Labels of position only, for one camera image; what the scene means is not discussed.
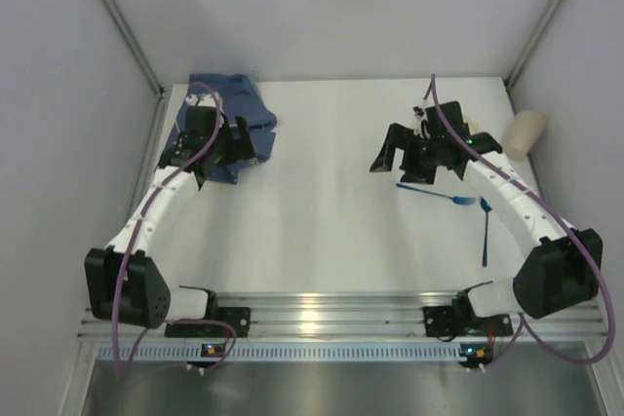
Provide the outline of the blue metal spoon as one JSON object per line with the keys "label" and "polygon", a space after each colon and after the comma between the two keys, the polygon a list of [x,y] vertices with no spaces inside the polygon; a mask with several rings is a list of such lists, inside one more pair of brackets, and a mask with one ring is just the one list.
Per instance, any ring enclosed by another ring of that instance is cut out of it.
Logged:
{"label": "blue metal spoon", "polygon": [[484,240],[482,251],[482,267],[488,266],[488,233],[489,233],[489,215],[491,213],[491,206],[486,199],[480,199],[480,207],[485,214],[485,226],[484,226]]}

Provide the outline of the beige speckled cup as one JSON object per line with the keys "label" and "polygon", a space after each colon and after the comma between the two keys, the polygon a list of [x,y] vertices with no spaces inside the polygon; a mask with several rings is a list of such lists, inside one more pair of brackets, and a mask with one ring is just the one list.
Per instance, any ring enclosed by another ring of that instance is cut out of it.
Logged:
{"label": "beige speckled cup", "polygon": [[505,133],[503,150],[513,161],[527,157],[537,140],[544,134],[548,124],[547,116],[534,110],[517,113]]}

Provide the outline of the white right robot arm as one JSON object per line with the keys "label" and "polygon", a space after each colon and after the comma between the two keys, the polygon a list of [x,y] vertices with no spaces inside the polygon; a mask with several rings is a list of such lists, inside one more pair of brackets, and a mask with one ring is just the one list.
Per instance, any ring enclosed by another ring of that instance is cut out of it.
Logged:
{"label": "white right robot arm", "polygon": [[452,301],[456,312],[469,321],[509,314],[542,319],[595,298],[599,282],[587,260],[602,260],[598,233],[548,214],[512,172],[501,145],[487,132],[470,131],[458,102],[415,114],[417,129],[388,127],[370,171],[390,171],[401,151],[404,183],[431,185],[439,168],[454,172],[487,201],[525,257],[515,276],[459,291]]}

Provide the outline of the cream round plate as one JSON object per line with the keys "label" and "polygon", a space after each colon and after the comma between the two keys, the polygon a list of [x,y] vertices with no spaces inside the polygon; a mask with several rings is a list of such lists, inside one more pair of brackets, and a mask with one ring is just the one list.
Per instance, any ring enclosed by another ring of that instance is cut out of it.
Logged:
{"label": "cream round plate", "polygon": [[470,134],[476,134],[476,133],[480,133],[484,131],[483,126],[477,120],[473,119],[472,117],[465,115],[464,121],[468,126],[468,130]]}

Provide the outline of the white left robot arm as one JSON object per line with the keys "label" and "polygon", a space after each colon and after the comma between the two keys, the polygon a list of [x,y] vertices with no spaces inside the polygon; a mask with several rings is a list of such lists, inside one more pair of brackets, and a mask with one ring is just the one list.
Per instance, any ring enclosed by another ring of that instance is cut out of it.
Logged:
{"label": "white left robot arm", "polygon": [[91,249],[85,258],[95,318],[156,328],[165,321],[207,317],[213,293],[184,285],[187,268],[165,258],[165,243],[215,170],[255,155],[244,117],[229,120],[214,106],[187,108],[185,125],[162,152],[136,211],[106,247]]}

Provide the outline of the blue metal fork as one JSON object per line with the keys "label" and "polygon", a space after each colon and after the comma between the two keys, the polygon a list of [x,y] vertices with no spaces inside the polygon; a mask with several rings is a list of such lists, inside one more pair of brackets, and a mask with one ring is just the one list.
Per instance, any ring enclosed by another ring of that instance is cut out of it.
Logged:
{"label": "blue metal fork", "polygon": [[429,195],[429,196],[449,200],[458,206],[471,206],[477,202],[477,199],[474,197],[462,197],[462,196],[453,196],[453,195],[443,194],[440,192],[434,192],[434,191],[427,190],[427,189],[416,188],[415,186],[410,186],[401,182],[397,182],[395,186],[400,189],[409,190],[411,192],[416,192],[416,193],[420,193],[424,195]]}

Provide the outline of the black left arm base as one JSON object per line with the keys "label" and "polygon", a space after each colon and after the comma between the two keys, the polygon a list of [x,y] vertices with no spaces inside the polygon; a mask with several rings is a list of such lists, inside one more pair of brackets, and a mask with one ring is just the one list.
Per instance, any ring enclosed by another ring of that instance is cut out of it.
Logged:
{"label": "black left arm base", "polygon": [[252,309],[249,307],[218,307],[213,318],[193,320],[190,323],[174,322],[165,328],[167,338],[225,338],[232,331],[238,338],[247,338],[251,325]]}

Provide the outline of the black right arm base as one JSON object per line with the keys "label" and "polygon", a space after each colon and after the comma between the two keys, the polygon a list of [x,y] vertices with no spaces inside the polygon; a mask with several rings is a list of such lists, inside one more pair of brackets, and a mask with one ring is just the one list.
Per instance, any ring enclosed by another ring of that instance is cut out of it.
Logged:
{"label": "black right arm base", "polygon": [[508,315],[485,319],[466,319],[451,306],[428,306],[422,308],[425,334],[449,342],[458,337],[511,337],[514,334]]}

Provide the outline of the blue cloth placemat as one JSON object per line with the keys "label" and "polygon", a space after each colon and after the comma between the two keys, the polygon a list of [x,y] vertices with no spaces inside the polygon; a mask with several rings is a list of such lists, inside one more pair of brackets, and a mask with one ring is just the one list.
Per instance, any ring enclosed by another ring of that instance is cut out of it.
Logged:
{"label": "blue cloth placemat", "polygon": [[[249,76],[241,74],[191,74],[186,97],[177,112],[175,123],[165,143],[165,149],[175,142],[178,133],[183,129],[186,108],[189,106],[215,107],[215,97],[220,99],[221,113],[227,118],[228,126],[233,132],[234,162],[232,164],[236,164],[240,172],[255,164],[267,162],[271,157],[276,137],[274,128],[277,125],[277,117],[265,106],[254,81]],[[239,133],[236,127],[236,116],[243,116],[247,120],[256,151],[255,161],[238,159],[236,140]]]}

